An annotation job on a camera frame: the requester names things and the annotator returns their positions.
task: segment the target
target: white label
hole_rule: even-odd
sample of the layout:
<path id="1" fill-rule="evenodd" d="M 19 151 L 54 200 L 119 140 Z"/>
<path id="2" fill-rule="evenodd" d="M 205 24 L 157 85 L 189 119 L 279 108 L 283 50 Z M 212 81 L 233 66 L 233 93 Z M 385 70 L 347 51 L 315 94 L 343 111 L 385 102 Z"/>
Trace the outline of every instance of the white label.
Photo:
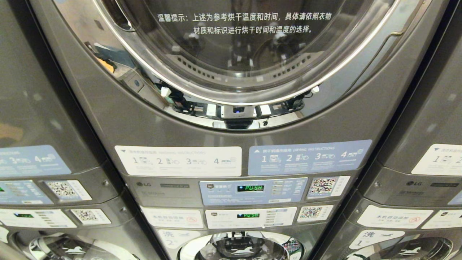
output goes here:
<path id="1" fill-rule="evenodd" d="M 6 226 L 24 228 L 76 228 L 61 210 L 0 209 L 0 220 Z"/>
<path id="2" fill-rule="evenodd" d="M 422 229 L 447 229 L 462 227 L 462 210 L 440 210 Z"/>
<path id="3" fill-rule="evenodd" d="M 8 243 L 8 230 L 6 228 L 0 227 L 0 241 Z"/>
<path id="4" fill-rule="evenodd" d="M 91 196 L 88 194 L 86 189 L 80 184 L 78 180 L 68 180 L 69 185 L 74 189 L 82 200 L 91 200 Z"/>
<path id="5" fill-rule="evenodd" d="M 404 231 L 366 229 L 353 240 L 350 244 L 350 249 L 360 249 L 372 244 L 401 237 L 404 234 Z"/>
<path id="6" fill-rule="evenodd" d="M 436 143 L 430 146 L 411 173 L 462 176 L 462 145 Z"/>
<path id="7" fill-rule="evenodd" d="M 432 213 L 432 210 L 401 210 L 369 205 L 359 217 L 358 224 L 376 228 L 416 229 Z"/>
<path id="8" fill-rule="evenodd" d="M 297 222 L 312 222 L 326 220 L 329 218 L 333 205 L 306 206 L 302 207 L 298 215 Z"/>
<path id="9" fill-rule="evenodd" d="M 334 186 L 334 189 L 332 190 L 332 194 L 330 196 L 340 196 L 343 193 L 343 190 L 348 184 L 348 180 L 350 179 L 350 176 L 340 176 L 337 183 Z"/>
<path id="10" fill-rule="evenodd" d="M 250 229 L 292 225 L 296 207 L 255 210 L 206 210 L 209 229 Z"/>
<path id="11" fill-rule="evenodd" d="M 140 206 L 148 222 L 155 227 L 201 229 L 204 227 L 199 210 L 145 208 Z"/>
<path id="12" fill-rule="evenodd" d="M 176 249 L 201 235 L 199 231 L 174 229 L 160 229 L 158 234 L 164 245 L 171 249 Z"/>
<path id="13" fill-rule="evenodd" d="M 111 224 L 111 221 L 101 209 L 75 209 L 71 212 L 84 225 Z"/>
<path id="14" fill-rule="evenodd" d="M 116 145 L 130 175 L 171 177 L 241 176 L 242 148 Z"/>

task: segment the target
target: digital display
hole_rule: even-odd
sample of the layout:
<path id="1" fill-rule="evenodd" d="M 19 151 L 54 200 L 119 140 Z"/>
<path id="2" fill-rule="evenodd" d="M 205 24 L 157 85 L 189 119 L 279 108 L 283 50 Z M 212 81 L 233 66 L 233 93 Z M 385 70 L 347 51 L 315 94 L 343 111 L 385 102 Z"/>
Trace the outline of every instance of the digital display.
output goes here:
<path id="1" fill-rule="evenodd" d="M 238 214 L 237 218 L 250 218 L 250 217 L 260 217 L 259 213 L 254 214 Z"/>
<path id="2" fill-rule="evenodd" d="M 237 192 L 261 192 L 264 188 L 264 185 L 237 186 Z"/>
<path id="3" fill-rule="evenodd" d="M 18 213 L 15 213 L 14 215 L 17 216 L 17 217 L 34 217 L 31 214 L 18 214 Z"/>

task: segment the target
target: washing instructions label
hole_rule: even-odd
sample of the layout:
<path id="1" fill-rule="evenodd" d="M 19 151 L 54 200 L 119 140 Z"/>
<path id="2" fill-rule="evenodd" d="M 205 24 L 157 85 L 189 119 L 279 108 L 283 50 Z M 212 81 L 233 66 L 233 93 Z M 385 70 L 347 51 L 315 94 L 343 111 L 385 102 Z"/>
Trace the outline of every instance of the washing instructions label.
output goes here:
<path id="1" fill-rule="evenodd" d="M 60 200 L 91 200 L 91 196 L 78 180 L 47 180 L 45 184 Z"/>
<path id="2" fill-rule="evenodd" d="M 462 145 L 433 144 L 411 173 L 462 176 Z"/>
<path id="3" fill-rule="evenodd" d="M 249 150 L 249 175 L 281 175 L 354 170 L 372 140 L 262 145 Z"/>
<path id="4" fill-rule="evenodd" d="M 145 208 L 140 206 L 148 222 L 154 227 L 201 229 L 204 227 L 199 210 Z"/>
<path id="5" fill-rule="evenodd" d="M 462 227 L 462 210 L 440 210 L 422 229 L 448 229 Z"/>
<path id="6" fill-rule="evenodd" d="M 61 210 L 0 209 L 0 221 L 6 226 L 22 228 L 76 228 Z"/>
<path id="7" fill-rule="evenodd" d="M 297 207 L 254 210 L 206 210 L 209 229 L 251 229 L 292 225 Z"/>
<path id="8" fill-rule="evenodd" d="M 367 206 L 359 217 L 358 224 L 366 227 L 388 229 L 416 229 L 433 210 L 402 210 Z"/>
<path id="9" fill-rule="evenodd" d="M 334 205 L 305 206 L 300 209 L 297 222 L 312 222 L 326 220 Z"/>
<path id="10" fill-rule="evenodd" d="M 71 212 L 84 225 L 111 224 L 111 221 L 101 209 L 74 209 Z"/>
<path id="11" fill-rule="evenodd" d="M 50 145 L 0 148 L 0 177 L 26 177 L 70 174 Z"/>
<path id="12" fill-rule="evenodd" d="M 353 250 L 360 249 L 383 241 L 402 237 L 404 234 L 404 231 L 366 229 L 353 240 L 349 248 Z"/>
<path id="13" fill-rule="evenodd" d="M 0 181 L 0 204 L 53 204 L 32 180 Z"/>
<path id="14" fill-rule="evenodd" d="M 452 200 L 448 203 L 448 205 L 462 205 L 462 191 L 460 191 Z"/>
<path id="15" fill-rule="evenodd" d="M 210 205 L 256 205 L 298 202 L 308 178 L 201 181 L 202 201 Z"/>
<path id="16" fill-rule="evenodd" d="M 116 145 L 130 175 L 169 177 L 241 176 L 242 148 L 146 147 Z"/>
<path id="17" fill-rule="evenodd" d="M 199 237 L 201 233 L 194 230 L 160 229 L 158 235 L 167 248 L 175 249 Z"/>
<path id="18" fill-rule="evenodd" d="M 313 178 L 307 198 L 340 196 L 348 184 L 350 176 L 333 176 Z"/>
<path id="19" fill-rule="evenodd" d="M 8 243 L 8 230 L 6 228 L 0 227 L 0 241 Z"/>

